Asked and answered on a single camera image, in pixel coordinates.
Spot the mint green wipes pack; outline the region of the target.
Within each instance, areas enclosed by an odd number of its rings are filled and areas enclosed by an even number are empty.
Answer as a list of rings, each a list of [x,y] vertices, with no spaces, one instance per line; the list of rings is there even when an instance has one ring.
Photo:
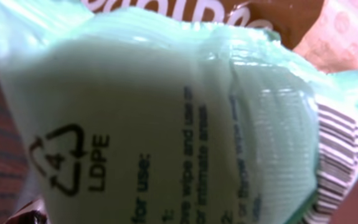
[[[270,30],[0,1],[0,86],[47,223],[327,223],[358,181],[358,70]]]

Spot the brown snack packet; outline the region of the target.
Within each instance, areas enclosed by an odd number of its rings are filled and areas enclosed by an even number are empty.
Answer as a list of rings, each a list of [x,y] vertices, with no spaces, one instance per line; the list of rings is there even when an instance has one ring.
[[[317,21],[324,0],[82,0],[93,12],[140,7],[178,21],[221,22],[231,26],[266,28],[294,49]]]

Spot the pink patterned packet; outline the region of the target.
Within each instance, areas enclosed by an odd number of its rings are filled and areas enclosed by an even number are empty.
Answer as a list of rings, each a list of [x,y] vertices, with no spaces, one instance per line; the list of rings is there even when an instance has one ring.
[[[324,1],[294,51],[325,73],[358,70],[358,0]]]

